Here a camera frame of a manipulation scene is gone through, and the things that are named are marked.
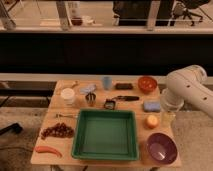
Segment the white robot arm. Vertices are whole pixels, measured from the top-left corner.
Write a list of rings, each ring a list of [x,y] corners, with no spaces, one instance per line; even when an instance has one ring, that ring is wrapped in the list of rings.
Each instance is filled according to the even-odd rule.
[[[188,102],[213,119],[213,90],[203,85],[207,79],[205,69],[199,65],[170,72],[165,77],[166,88],[160,95],[163,109],[161,123],[169,127],[174,119],[174,113]]]

